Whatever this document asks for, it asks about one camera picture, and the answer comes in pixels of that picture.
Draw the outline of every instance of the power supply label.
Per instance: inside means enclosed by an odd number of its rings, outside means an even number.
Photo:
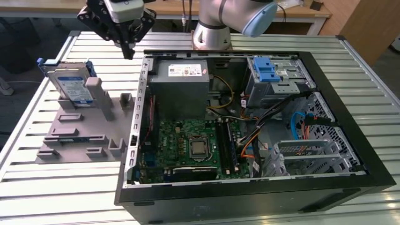
[[[68,95],[70,101],[76,104],[90,104],[93,102],[89,90],[84,87],[85,81],[78,76],[60,76],[57,77],[60,87]]]
[[[200,64],[170,64],[168,76],[201,76]]]

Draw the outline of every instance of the blue drive bay latch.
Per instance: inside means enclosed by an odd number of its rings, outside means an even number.
[[[261,82],[278,82],[280,76],[274,75],[274,65],[268,57],[254,57],[253,67],[260,76]]]

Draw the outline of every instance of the motherboard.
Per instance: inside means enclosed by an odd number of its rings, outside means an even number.
[[[157,150],[142,153],[142,182],[248,178],[236,152],[240,137],[236,120],[161,121]]]

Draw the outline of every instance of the open computer tower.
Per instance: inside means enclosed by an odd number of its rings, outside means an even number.
[[[392,185],[309,52],[145,51],[116,191],[141,224],[324,211]]]

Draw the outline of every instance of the black computer case frame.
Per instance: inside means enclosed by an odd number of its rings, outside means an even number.
[[[145,51],[173,58],[197,51]],[[361,194],[376,193],[393,186],[394,180],[358,128],[358,125],[309,52],[209,51],[229,55],[296,54],[317,85],[338,127],[353,147],[368,174],[357,176],[258,180],[245,183],[212,183],[192,186],[122,188],[124,158],[120,167],[116,204],[141,224],[240,218],[330,209]]]

